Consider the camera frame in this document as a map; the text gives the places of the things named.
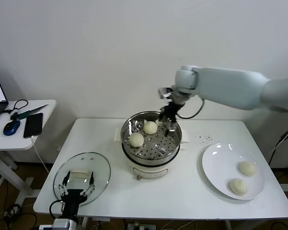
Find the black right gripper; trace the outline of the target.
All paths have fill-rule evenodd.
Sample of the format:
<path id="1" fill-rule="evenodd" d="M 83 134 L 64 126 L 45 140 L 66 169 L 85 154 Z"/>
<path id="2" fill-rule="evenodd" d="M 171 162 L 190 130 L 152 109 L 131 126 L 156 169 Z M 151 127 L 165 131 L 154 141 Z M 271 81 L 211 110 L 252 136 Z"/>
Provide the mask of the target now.
<path id="1" fill-rule="evenodd" d="M 156 124 L 159 125 L 162 120 L 167 120 L 165 122 L 167 128 L 165 131 L 165 137 L 167 137 L 170 132 L 175 132 L 177 121 L 176 115 L 181 108 L 182 104 L 176 104 L 174 102 L 169 102 L 167 105 L 161 108 Z"/>

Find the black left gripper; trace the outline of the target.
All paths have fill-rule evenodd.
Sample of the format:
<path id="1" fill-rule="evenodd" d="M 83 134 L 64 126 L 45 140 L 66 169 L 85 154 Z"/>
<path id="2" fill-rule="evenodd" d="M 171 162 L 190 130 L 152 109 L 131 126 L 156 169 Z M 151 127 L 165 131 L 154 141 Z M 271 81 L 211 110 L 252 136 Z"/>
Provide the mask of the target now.
<path id="1" fill-rule="evenodd" d="M 77 216 L 80 204 L 87 201 L 87 196 L 95 190 L 94 172 L 91 172 L 88 185 L 83 190 L 81 189 L 67 189 L 67 183 L 70 177 L 70 171 L 63 178 L 61 184 L 58 185 L 61 200 L 64 203 L 62 218 L 75 218 Z"/>

